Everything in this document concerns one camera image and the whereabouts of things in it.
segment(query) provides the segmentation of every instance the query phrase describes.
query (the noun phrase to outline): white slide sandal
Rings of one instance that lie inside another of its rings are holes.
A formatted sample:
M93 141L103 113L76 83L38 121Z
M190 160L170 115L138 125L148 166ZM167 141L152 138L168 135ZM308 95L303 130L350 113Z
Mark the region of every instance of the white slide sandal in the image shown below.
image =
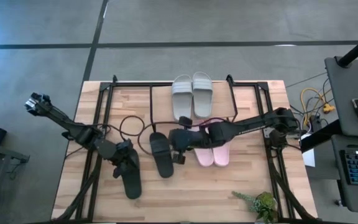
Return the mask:
M191 118L191 77L188 75L178 76L172 83L172 106L173 117L178 121L181 116Z
M212 110L212 81L204 72L193 75L194 114L198 118L208 118Z

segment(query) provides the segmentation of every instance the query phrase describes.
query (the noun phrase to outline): slide sandal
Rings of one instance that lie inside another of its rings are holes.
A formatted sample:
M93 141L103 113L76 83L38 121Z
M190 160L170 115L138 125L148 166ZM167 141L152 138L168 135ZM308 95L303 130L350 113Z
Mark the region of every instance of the slide sandal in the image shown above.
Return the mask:
M198 118L211 116L212 110L212 81L204 72L193 75L194 114Z
M199 131L199 127L192 127L190 131ZM209 167L214 163L214 155L211 149L194 149L199 164L203 167Z
M131 150L129 156L135 161L138 169L131 169L121 174L125 194L129 199L137 199L142 195L142 182L140 181L139 156L136 150Z
M219 119L212 119L210 123L222 122ZM212 153L214 154L214 163L219 167L224 167L229 164L229 148L230 142L225 143L223 146L212 148Z
M173 162L167 137L164 134L157 132L152 133L149 140L158 173L163 178L172 176Z
M172 83L173 117L178 121L180 116L191 118L191 77L180 75Z

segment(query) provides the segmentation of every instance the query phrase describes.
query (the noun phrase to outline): black slide sandal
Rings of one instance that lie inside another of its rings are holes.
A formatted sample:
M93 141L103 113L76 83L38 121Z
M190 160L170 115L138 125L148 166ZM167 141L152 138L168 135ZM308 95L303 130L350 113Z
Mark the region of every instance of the black slide sandal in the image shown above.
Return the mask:
M163 178L172 176L173 162L167 137L162 133L152 133L149 140L160 176Z
M122 177L122 182L124 183L125 194L127 195L127 197L129 199L137 199L142 195L139 156L136 150L134 149L130 151L129 156L133 161L135 161L137 167L136 168L131 167L130 170L124 171L121 174L121 177Z

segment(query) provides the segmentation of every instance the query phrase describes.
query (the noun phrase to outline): yellow cable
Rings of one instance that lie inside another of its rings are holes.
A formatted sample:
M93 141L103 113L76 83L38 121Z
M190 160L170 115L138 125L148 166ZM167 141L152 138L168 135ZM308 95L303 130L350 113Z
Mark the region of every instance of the yellow cable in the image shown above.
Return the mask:
M323 96L320 95L319 100L316 102L316 104L314 105L314 107L313 107L313 109L311 110L310 113L312 113L312 112L316 109L317 104L318 104L318 102L320 102L320 100L322 100L322 101L324 102L323 105L327 103L327 102L325 102L325 101L323 100ZM309 114L306 114L305 120L303 121L303 125L306 125L306 124L308 123L309 118L310 118L310 117L309 117Z
M325 104L325 103L327 103L327 102L325 102L325 100L323 99L323 96L315 89L315 88L304 88L303 90L302 90L302 92L301 92L301 104L302 104L302 108L303 108L303 112L305 113L305 112L307 112L307 108L306 108L306 106L305 106L305 102L303 102L303 94L305 93L305 91L307 91L307 90L309 90L309 91L313 91L313 92L315 92L315 93L317 93L318 95L319 95L319 100L317 101L317 103L321 100L322 102L323 102L323 104ZM306 116L305 116L305 118L304 118L304 120L303 120L303 125L304 126L306 126L306 124L308 123L308 115L306 114Z

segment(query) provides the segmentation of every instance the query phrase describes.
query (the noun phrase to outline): pink slide sandal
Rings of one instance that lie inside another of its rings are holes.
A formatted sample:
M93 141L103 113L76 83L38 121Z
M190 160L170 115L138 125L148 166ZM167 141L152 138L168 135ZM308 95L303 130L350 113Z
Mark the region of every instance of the pink slide sandal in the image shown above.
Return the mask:
M219 119L212 119L209 122L213 123L222 121ZM223 146L212 148L215 165L219 167L224 167L229 164L229 148L230 142L225 143Z
M192 127L191 131L199 131L199 127ZM214 155L211 149L194 149L199 164L203 167L209 167L214 163Z

